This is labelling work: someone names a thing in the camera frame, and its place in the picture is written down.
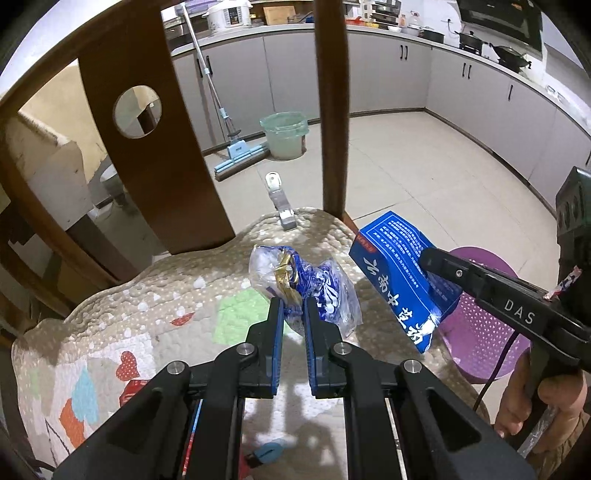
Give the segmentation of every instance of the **heart pattern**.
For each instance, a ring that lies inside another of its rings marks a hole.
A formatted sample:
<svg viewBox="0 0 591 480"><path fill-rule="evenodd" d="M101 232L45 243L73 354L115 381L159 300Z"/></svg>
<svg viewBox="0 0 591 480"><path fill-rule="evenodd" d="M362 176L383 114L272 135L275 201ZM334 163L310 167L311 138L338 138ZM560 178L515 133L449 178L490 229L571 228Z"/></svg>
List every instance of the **heart pattern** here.
<svg viewBox="0 0 591 480"><path fill-rule="evenodd" d="M86 367L83 368L72 392L72 411L78 421L86 420L89 425L99 421L95 385L90 379Z"/></svg>
<svg viewBox="0 0 591 480"><path fill-rule="evenodd" d="M184 325L185 323L187 323L193 317L193 315L195 315L195 312L191 312L191 313L188 313L186 315L183 315L182 317L179 317L177 319L174 319L170 323L172 325L174 325L175 327L180 327L181 325Z"/></svg>
<svg viewBox="0 0 591 480"><path fill-rule="evenodd" d="M125 405L142 387L146 386L149 380L129 380L119 397L119 406Z"/></svg>
<svg viewBox="0 0 591 480"><path fill-rule="evenodd" d="M121 354L121 365L117 367L115 375L122 382L127 382L132 378L139 377L138 372L138 361L135 359L135 355L129 351L125 351Z"/></svg>
<svg viewBox="0 0 591 480"><path fill-rule="evenodd" d="M74 448L78 448L84 442L84 422L76 418L74 411L72 410L72 399L68 398L63 409L61 409L60 423L66 431L66 435L70 439L70 442Z"/></svg>

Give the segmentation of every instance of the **mop handle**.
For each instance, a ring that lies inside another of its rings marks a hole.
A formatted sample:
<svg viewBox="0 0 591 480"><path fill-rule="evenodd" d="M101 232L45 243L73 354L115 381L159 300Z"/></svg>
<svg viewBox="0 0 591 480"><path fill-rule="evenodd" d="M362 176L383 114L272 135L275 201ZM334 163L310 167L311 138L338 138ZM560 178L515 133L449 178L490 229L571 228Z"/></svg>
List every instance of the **mop handle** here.
<svg viewBox="0 0 591 480"><path fill-rule="evenodd" d="M195 30L193 29L193 24L191 23L191 19L189 17L189 12L187 12L187 7L185 6L185 2L181 3L181 8L183 9L183 16L185 18L185 22L187 23L187 28L189 29L189 33L191 34L191 39L193 40L193 47L195 47L195 51L197 52L198 61L203 66L203 71L205 73L205 76L207 77L207 81L209 82L209 86L212 89L213 99L216 102L216 106L217 106L218 110L220 110L220 113L222 114L222 117L225 120L228 115L227 115L224 107L222 107L222 103L220 102L219 97L217 96L217 91L216 91L215 85L213 84L212 72L207 67L207 64L205 63L205 59L203 58L203 52L201 51L201 47L199 47L199 43L197 42L197 37L195 36Z"/></svg>

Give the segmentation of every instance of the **purple plastic stool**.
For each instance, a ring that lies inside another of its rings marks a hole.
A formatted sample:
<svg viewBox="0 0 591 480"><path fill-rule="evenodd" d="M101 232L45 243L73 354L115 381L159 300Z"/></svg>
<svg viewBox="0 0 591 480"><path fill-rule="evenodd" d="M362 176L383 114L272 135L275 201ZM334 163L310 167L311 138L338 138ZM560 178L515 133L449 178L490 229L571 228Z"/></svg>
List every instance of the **purple plastic stool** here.
<svg viewBox="0 0 591 480"><path fill-rule="evenodd" d="M478 247L461 247L451 253L465 260L495 268L512 277L516 273L494 253ZM484 384L491 376L501 351L513 329L474 303L462 293L456 309L441 323L439 331L462 375L472 384ZM523 335L509 350L497 378L510 374L521 354L530 347Z"/></svg>

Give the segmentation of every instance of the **kitchen cabinet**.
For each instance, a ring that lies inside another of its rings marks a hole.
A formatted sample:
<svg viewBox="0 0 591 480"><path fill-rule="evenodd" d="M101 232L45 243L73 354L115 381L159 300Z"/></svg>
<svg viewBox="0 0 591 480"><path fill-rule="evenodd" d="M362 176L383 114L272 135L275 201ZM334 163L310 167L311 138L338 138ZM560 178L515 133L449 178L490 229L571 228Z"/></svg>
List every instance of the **kitchen cabinet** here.
<svg viewBox="0 0 591 480"><path fill-rule="evenodd" d="M351 113L425 107L430 59L428 46L349 32Z"/></svg>
<svg viewBox="0 0 591 480"><path fill-rule="evenodd" d="M275 113L263 38L214 44L203 55L234 126L242 136L262 132L260 119Z"/></svg>
<svg viewBox="0 0 591 480"><path fill-rule="evenodd" d="M206 150L224 143L217 109L195 54L175 58L173 66L199 146Z"/></svg>
<svg viewBox="0 0 591 480"><path fill-rule="evenodd" d="M591 138L564 112L557 110L540 161L529 181L556 208L556 194L573 166L589 168Z"/></svg>
<svg viewBox="0 0 591 480"><path fill-rule="evenodd" d="M491 146L509 79L486 65L433 50L427 108Z"/></svg>
<svg viewBox="0 0 591 480"><path fill-rule="evenodd" d="M502 118L496 124L495 138L489 147L528 179L546 148L556 107L515 80L509 81L501 102Z"/></svg>
<svg viewBox="0 0 591 480"><path fill-rule="evenodd" d="M466 110L467 59L448 51L431 52L431 83L427 109L462 128Z"/></svg>
<svg viewBox="0 0 591 480"><path fill-rule="evenodd" d="M494 150L497 129L504 122L505 96L509 77L477 63L466 62L463 86L463 116L460 127Z"/></svg>
<svg viewBox="0 0 591 480"><path fill-rule="evenodd" d="M264 42L275 111L319 118L314 32L266 35Z"/></svg>

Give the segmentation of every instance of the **mop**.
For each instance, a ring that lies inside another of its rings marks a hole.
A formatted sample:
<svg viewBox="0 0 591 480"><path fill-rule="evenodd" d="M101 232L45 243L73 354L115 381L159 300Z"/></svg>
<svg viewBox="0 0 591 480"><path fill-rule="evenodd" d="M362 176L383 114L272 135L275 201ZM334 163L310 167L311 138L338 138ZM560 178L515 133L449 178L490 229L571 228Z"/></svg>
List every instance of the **mop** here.
<svg viewBox="0 0 591 480"><path fill-rule="evenodd" d="M184 2L181 3L181 7L183 9L185 22L189 28L189 33L191 34L191 39L193 40L193 46L197 52L197 61L201 64L203 73L207 77L209 87L212 91L213 101L216 105L216 108L220 112L223 123L226 126L226 130L228 132L228 138L230 139L230 145L227 149L229 157L228 160L220 163L214 168L216 180L222 181L229 176L234 175L235 173L238 173L239 171L244 170L251 165L254 165L263 158L266 158L269 155L269 146L265 142L261 145L257 145L256 147L249 148L248 144L244 140L240 139L240 130L234 127L232 119L226 112L226 109L222 106L222 103L217 95L215 85L213 84L212 72L209 70L205 59L203 58L203 53L199 47L199 43L197 42L195 30L191 24L191 19L189 18L189 13L187 12L187 7L185 6Z"/></svg>

